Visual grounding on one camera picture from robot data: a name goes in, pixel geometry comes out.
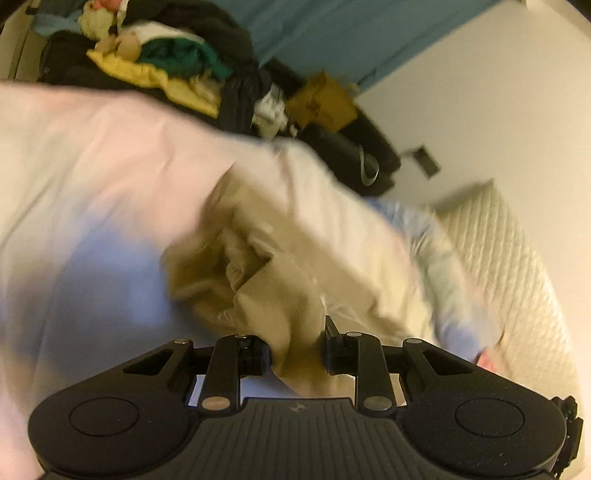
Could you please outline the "beige garment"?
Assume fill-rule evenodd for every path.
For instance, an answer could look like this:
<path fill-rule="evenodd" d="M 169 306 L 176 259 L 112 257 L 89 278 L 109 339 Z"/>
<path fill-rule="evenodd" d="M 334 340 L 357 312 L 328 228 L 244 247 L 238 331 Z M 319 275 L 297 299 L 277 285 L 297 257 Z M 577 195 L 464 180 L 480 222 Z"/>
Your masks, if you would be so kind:
<path fill-rule="evenodd" d="M 394 228 L 297 141 L 238 142 L 192 235 L 162 267 L 170 297 L 217 335 L 256 335 L 304 397 L 348 397 L 322 361 L 325 319 L 400 345 L 433 340 L 417 267 Z"/>

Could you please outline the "white quilted mattress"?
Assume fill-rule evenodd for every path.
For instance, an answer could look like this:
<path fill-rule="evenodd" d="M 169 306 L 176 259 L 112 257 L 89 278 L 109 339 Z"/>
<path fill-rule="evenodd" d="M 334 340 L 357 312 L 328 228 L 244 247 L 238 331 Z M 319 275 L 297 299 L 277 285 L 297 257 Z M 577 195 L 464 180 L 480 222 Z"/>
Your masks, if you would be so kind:
<path fill-rule="evenodd" d="M 496 184 L 437 209 L 462 261 L 492 303 L 498 371 L 547 398 L 572 396 L 583 413 L 573 344 L 541 256 Z"/>

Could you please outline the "black garment pile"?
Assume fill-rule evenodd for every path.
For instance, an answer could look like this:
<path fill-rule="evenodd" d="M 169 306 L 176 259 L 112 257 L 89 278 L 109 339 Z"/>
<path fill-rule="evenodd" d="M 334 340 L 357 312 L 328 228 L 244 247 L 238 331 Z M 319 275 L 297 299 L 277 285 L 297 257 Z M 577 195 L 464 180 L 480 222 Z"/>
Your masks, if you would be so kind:
<path fill-rule="evenodd" d="M 123 25 L 152 21 L 188 31 L 204 39 L 230 70 L 222 81 L 217 126 L 231 133 L 252 135 L 256 102 L 270 92 L 270 73 L 259 66 L 249 31 L 228 12 L 207 1 L 130 1 Z"/>

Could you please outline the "yellow garment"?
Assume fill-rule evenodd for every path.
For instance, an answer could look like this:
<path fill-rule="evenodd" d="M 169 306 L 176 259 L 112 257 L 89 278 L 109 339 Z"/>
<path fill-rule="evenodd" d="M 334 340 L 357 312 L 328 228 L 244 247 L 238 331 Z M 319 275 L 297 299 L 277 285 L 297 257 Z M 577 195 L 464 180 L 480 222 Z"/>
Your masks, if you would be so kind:
<path fill-rule="evenodd" d="M 216 119 L 221 95 L 202 84 L 197 89 L 186 80 L 171 78 L 151 64 L 133 63 L 114 53 L 88 50 L 86 56 L 106 75 L 143 89 L 159 89 L 177 105 Z"/>

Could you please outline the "cardboard box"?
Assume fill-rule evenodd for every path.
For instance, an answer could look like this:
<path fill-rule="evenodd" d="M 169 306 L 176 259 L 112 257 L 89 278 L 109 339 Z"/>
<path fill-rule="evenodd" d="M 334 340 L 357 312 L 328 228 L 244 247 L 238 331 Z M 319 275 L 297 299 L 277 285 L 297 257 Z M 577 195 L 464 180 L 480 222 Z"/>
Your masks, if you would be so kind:
<path fill-rule="evenodd" d="M 358 110 L 349 92 L 325 72 L 318 73 L 291 96 L 286 103 L 287 117 L 305 129 L 315 124 L 339 132 L 358 118 Z"/>

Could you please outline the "blue curtain right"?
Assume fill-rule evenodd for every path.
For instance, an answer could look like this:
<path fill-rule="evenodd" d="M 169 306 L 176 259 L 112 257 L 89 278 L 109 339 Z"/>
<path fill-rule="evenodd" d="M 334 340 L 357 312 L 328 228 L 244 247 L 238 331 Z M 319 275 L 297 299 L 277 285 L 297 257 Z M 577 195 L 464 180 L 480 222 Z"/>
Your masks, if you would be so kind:
<path fill-rule="evenodd" d="M 496 5 L 477 0 L 226 0 L 256 57 L 298 75 L 325 71 L 366 90 Z"/>

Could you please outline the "pale green garment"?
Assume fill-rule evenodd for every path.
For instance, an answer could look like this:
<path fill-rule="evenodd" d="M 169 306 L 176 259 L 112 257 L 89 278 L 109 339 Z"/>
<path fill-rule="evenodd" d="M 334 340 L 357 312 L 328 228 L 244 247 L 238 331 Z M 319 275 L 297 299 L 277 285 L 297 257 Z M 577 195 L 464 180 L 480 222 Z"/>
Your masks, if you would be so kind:
<path fill-rule="evenodd" d="M 116 29 L 117 11 L 97 1 L 87 1 L 77 19 L 80 32 L 87 39 L 100 41 Z"/>

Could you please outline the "pink garment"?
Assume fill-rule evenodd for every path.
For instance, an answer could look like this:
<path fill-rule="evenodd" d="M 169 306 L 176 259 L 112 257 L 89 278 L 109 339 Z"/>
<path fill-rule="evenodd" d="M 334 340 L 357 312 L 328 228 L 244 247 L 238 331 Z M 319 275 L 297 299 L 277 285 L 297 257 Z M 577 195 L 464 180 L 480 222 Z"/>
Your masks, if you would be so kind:
<path fill-rule="evenodd" d="M 93 0 L 92 8 L 94 10 L 105 9 L 111 13 L 118 12 L 121 8 L 125 8 L 124 0 Z"/>

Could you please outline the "wall socket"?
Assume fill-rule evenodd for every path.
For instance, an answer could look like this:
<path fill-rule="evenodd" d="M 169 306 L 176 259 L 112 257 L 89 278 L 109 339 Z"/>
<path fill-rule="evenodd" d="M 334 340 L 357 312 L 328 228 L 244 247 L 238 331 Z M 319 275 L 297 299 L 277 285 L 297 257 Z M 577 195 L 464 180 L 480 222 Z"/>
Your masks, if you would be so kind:
<path fill-rule="evenodd" d="M 441 171 L 440 165 L 425 146 L 415 149 L 412 152 L 412 157 L 428 179 L 433 178 Z"/>

